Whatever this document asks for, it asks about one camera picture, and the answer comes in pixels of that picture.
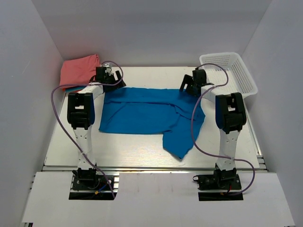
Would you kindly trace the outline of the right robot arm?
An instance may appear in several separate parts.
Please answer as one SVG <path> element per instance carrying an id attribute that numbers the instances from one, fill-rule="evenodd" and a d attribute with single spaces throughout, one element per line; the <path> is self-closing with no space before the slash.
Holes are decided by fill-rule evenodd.
<path id="1" fill-rule="evenodd" d="M 192 96 L 200 97 L 215 104 L 215 122 L 220 130 L 219 155 L 216 168 L 221 171 L 232 171 L 235 166 L 237 139 L 246 124 L 247 117 L 242 94 L 229 93 L 221 86 L 207 82 L 205 70 L 194 70 L 192 75 L 185 75 L 180 86 Z"/>

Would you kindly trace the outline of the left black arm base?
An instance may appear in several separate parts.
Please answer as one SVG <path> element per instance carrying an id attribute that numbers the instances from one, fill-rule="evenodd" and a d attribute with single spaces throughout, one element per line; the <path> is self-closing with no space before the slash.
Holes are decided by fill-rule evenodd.
<path id="1" fill-rule="evenodd" d="M 69 200 L 112 201 L 118 190 L 118 177 L 104 176 L 96 169 L 72 170 Z"/>

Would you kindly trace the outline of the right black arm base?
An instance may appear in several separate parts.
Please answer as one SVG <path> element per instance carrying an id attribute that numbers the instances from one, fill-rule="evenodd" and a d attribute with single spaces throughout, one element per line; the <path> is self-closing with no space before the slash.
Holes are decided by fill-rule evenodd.
<path id="1" fill-rule="evenodd" d="M 220 170 L 215 167 L 211 175 L 195 175 L 193 181 L 198 184 L 199 201 L 242 201 L 240 177 L 236 168 Z"/>

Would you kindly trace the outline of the blue t-shirt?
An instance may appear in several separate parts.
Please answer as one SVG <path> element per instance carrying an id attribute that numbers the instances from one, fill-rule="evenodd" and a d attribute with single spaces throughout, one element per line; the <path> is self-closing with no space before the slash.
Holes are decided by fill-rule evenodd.
<path id="1" fill-rule="evenodd" d="M 162 147 L 183 159 L 205 121 L 196 102 L 178 89 L 123 87 L 105 94 L 99 131 L 162 134 Z"/>

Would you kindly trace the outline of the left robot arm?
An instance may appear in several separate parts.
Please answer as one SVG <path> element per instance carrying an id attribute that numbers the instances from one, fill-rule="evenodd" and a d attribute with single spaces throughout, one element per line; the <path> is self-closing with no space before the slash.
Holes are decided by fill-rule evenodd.
<path id="1" fill-rule="evenodd" d="M 67 121 L 71 125 L 79 149 L 78 168 L 89 170 L 96 166 L 92 151 L 91 132 L 95 122 L 94 101 L 106 92 L 126 86 L 123 71 L 112 70 L 112 61 L 96 67 L 96 74 L 84 89 L 68 94 Z"/>

